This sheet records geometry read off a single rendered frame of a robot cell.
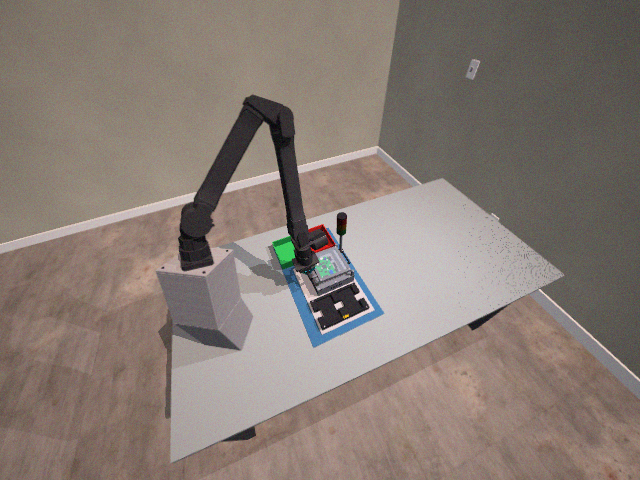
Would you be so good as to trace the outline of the red bin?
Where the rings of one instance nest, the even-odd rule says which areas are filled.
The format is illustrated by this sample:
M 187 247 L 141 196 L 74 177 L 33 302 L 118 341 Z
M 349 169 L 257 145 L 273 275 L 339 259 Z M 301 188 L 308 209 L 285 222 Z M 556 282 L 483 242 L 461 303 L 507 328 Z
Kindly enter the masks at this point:
M 322 248 L 320 248 L 320 249 L 316 250 L 316 251 L 315 251 L 314 249 L 312 249 L 312 248 L 311 248 L 311 249 L 312 249 L 312 251 L 314 251 L 315 253 L 317 253 L 317 252 L 323 251 L 323 250 L 325 250 L 325 249 L 328 249 L 328 248 L 334 247 L 334 246 L 335 246 L 335 242 L 333 241 L 332 237 L 330 236 L 330 234 L 328 233 L 328 231 L 326 230 L 326 228 L 324 227 L 324 225 L 323 225 L 323 224 L 322 224 L 322 225 L 319 225 L 319 226 L 316 226 L 316 227 L 313 227 L 313 228 L 310 228 L 310 229 L 308 229 L 308 231 L 309 231 L 309 232 L 312 232 L 312 231 L 315 231 L 315 230 L 317 230 L 317 229 L 321 229 L 323 232 L 325 232 L 325 235 L 326 235 L 326 237 L 327 237 L 327 239 L 328 239 L 328 244 L 327 244 L 327 245 L 325 245 L 325 246 L 323 246 Z

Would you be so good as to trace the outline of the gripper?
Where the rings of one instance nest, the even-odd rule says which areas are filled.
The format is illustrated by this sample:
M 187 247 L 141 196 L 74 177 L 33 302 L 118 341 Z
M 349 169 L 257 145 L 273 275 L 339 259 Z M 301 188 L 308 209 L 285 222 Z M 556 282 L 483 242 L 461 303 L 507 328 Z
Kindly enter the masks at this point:
M 297 255 L 298 256 L 298 255 Z M 313 256 L 313 258 L 312 258 Z M 297 262 L 296 258 L 292 259 L 292 262 L 295 266 L 296 271 L 306 274 L 307 275 L 307 271 L 309 270 L 310 273 L 316 268 L 315 264 L 320 263 L 318 257 L 316 256 L 315 252 L 312 251 L 312 254 L 307 257 L 307 258 L 300 258 L 298 256 L 298 261 Z

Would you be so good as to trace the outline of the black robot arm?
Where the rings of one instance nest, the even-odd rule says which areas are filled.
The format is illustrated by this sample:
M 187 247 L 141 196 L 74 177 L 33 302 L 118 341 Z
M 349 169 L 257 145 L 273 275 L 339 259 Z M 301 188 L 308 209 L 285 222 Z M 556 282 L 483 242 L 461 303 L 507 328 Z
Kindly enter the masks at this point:
M 246 97 L 242 104 L 240 114 L 197 191 L 194 202 L 187 203 L 182 208 L 179 226 L 181 235 L 178 237 L 182 271 L 214 264 L 205 237 L 215 226 L 210 216 L 263 121 L 270 125 L 286 207 L 286 224 L 297 262 L 299 263 L 298 256 L 307 258 L 312 254 L 312 249 L 316 251 L 328 244 L 325 232 L 321 229 L 308 231 L 297 169 L 294 115 L 291 109 L 256 95 Z

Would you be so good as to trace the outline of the green open-top bin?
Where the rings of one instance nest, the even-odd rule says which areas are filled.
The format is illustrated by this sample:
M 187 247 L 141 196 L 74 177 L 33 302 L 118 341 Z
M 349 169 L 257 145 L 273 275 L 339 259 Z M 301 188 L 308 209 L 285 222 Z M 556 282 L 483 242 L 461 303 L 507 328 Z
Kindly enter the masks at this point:
M 276 240 L 272 242 L 274 250 L 277 254 L 282 269 L 294 266 L 292 259 L 295 258 L 294 245 L 291 241 L 291 236 Z

